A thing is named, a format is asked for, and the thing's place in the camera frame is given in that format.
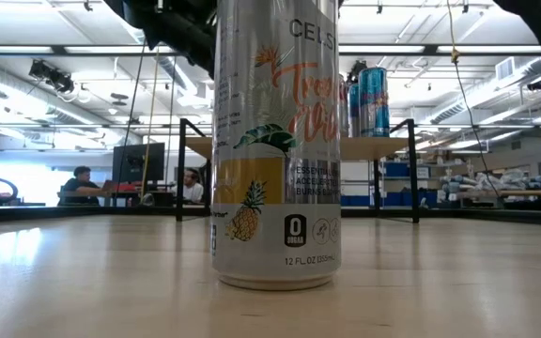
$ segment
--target black metal frame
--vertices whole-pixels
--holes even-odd
[[[409,118],[402,121],[397,126],[390,129],[390,133],[398,131],[406,127],[409,130],[409,162],[410,162],[410,192],[412,194],[412,222],[419,222],[419,186],[418,186],[418,177],[417,177],[417,148],[416,140],[414,139],[414,119]],[[379,216],[379,203],[380,203],[380,193],[379,192],[379,162],[375,161],[373,165],[375,171],[375,206],[377,208],[377,213]]]
[[[207,137],[200,129],[198,129],[187,118],[180,119],[179,133],[178,133],[178,169],[177,169],[177,207],[176,218],[177,221],[183,221],[183,173],[185,171],[185,151],[187,149],[187,127],[197,132],[202,137]],[[204,213],[210,214],[210,191],[211,191],[211,177],[212,163],[210,159],[206,160],[206,187],[204,187]]]

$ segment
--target blue storage bin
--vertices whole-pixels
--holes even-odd
[[[385,176],[386,177],[408,177],[409,166],[406,163],[386,163]]]
[[[349,196],[349,204],[354,207],[368,207],[369,199],[368,196]]]
[[[412,192],[401,192],[401,193],[402,193],[402,206],[412,207]],[[419,192],[418,197],[419,199],[417,200],[417,206],[421,204],[421,200],[423,199],[423,197],[425,197],[425,193]]]
[[[438,192],[424,192],[424,196],[429,207],[438,207]]]
[[[385,201],[385,207],[400,207],[402,206],[402,194],[400,192],[388,192]]]

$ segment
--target computer monitor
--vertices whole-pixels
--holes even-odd
[[[140,182],[145,170],[146,149],[147,145],[116,146],[112,167],[113,181]],[[164,180],[164,143],[149,144],[146,181],[156,180]]]

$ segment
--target palm leaf illustration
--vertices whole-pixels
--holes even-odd
[[[240,142],[234,145],[233,148],[238,149],[253,144],[265,144],[276,147],[287,157],[286,153],[289,149],[296,146],[296,140],[294,140],[289,132],[284,131],[281,126],[270,123],[246,131],[241,136]]]

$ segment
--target light wooden surface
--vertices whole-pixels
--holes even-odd
[[[541,226],[345,219],[334,281],[221,284],[206,219],[0,225],[0,337],[541,337]]]
[[[342,138],[342,161],[379,160],[408,146],[409,140],[390,137]]]
[[[186,137],[185,144],[197,154],[208,160],[212,159],[212,138],[211,137]]]
[[[211,159],[211,137],[187,137],[186,145],[197,154]],[[408,146],[408,139],[388,137],[342,138],[342,161],[378,160]]]

